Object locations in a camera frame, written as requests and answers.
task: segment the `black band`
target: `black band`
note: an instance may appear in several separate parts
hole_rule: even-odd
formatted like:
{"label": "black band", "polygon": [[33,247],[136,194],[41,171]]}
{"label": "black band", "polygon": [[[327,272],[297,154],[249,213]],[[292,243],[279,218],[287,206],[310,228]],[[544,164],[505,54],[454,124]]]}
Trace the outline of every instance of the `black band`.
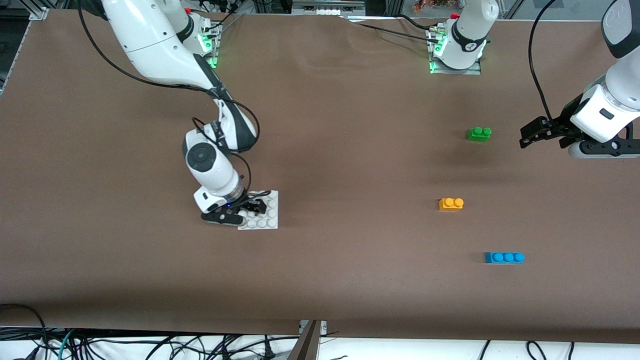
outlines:
{"label": "black band", "polygon": [[456,22],[453,23],[453,26],[451,26],[451,34],[453,35],[453,39],[458,44],[460,44],[460,47],[462,47],[462,51],[464,51],[465,53],[474,52],[480,45],[482,45],[482,43],[486,39],[486,35],[478,40],[471,40],[469,38],[464,37],[464,35],[462,35],[460,31],[458,31],[457,20]]}
{"label": "black band", "polygon": [[189,15],[187,15],[187,19],[189,19],[187,26],[185,26],[181,32],[176,33],[180,42],[185,41],[193,33],[193,19]]}

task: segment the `brown tabletop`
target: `brown tabletop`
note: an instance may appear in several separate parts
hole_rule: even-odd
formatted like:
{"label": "brown tabletop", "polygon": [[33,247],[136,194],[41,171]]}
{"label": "brown tabletop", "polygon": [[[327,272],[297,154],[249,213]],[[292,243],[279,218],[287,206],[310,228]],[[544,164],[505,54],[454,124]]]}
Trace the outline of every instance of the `brown tabletop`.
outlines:
{"label": "brown tabletop", "polygon": [[[126,78],[77,13],[51,11],[0,98],[0,300],[64,327],[295,333],[320,318],[341,336],[638,341],[640,162],[519,148],[543,114],[530,28],[496,23],[483,74],[448,76],[421,41],[338,17],[240,19],[218,73],[260,119],[246,159],[254,189],[280,191],[280,228],[238,231],[200,220],[180,151],[211,100]],[[614,62],[597,22],[541,24],[534,57],[556,114]],[[466,141],[474,126],[491,140]],[[442,197],[465,207],[438,212]],[[488,251],[527,258],[486,265]]]}

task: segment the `white lego brick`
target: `white lego brick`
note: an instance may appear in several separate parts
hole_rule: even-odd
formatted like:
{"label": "white lego brick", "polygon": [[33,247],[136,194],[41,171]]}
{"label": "white lego brick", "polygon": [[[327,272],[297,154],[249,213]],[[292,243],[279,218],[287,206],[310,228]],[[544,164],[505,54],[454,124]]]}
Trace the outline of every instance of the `white lego brick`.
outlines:
{"label": "white lego brick", "polygon": [[267,211],[264,214],[257,214],[252,211],[240,210],[238,215],[246,218],[246,224],[238,227],[238,230],[268,230],[278,229],[278,192],[272,190],[267,196],[259,197],[267,204]]}

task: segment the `yellow lego brick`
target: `yellow lego brick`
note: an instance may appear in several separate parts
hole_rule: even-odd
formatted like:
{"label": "yellow lego brick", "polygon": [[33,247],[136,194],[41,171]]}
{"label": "yellow lego brick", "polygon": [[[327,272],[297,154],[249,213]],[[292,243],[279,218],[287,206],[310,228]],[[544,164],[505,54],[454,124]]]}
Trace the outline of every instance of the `yellow lego brick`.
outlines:
{"label": "yellow lego brick", "polygon": [[452,197],[446,197],[446,198],[440,199],[440,201],[438,201],[438,207],[440,208],[440,210],[457,211],[457,210],[461,210],[462,209],[462,205],[464,205],[464,204],[465,204],[465,202],[462,201],[461,198],[453,199]]}

